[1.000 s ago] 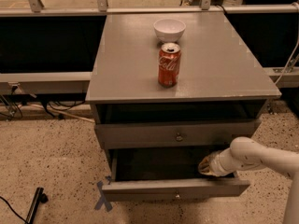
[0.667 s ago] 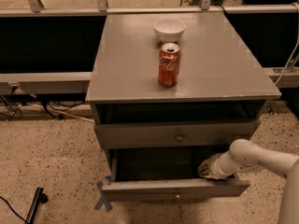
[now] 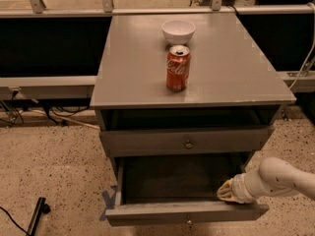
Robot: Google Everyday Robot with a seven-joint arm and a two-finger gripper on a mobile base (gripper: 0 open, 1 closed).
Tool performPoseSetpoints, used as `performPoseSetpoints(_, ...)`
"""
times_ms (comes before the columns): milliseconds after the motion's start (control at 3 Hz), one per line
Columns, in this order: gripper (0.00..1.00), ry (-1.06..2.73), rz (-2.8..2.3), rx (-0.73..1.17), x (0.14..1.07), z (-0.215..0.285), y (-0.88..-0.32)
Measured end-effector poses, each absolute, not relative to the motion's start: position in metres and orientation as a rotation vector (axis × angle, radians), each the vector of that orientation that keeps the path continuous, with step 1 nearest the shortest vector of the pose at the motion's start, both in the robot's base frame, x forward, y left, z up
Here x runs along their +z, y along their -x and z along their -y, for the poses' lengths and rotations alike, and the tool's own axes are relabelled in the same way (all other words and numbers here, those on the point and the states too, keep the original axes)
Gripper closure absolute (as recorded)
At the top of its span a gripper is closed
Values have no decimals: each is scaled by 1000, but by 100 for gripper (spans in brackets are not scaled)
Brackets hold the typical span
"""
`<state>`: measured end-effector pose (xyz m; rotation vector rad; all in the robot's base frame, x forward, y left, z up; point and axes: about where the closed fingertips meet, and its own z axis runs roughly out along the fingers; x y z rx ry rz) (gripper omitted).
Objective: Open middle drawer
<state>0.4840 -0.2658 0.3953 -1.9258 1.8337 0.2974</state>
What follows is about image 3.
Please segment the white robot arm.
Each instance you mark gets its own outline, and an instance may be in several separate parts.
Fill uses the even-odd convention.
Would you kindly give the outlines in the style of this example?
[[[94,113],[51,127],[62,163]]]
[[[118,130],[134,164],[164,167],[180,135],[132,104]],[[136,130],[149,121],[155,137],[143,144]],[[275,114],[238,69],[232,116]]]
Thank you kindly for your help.
[[[297,194],[315,200],[315,175],[276,157],[264,159],[256,170],[226,180],[217,191],[220,200],[239,204],[252,204],[261,197]]]

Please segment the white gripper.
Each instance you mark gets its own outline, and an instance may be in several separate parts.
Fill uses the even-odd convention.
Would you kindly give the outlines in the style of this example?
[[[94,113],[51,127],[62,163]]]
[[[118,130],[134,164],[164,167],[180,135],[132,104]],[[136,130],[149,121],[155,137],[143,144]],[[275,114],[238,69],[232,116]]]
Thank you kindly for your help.
[[[219,187],[218,198],[224,202],[251,204],[259,198],[258,180],[257,172],[237,174]]]

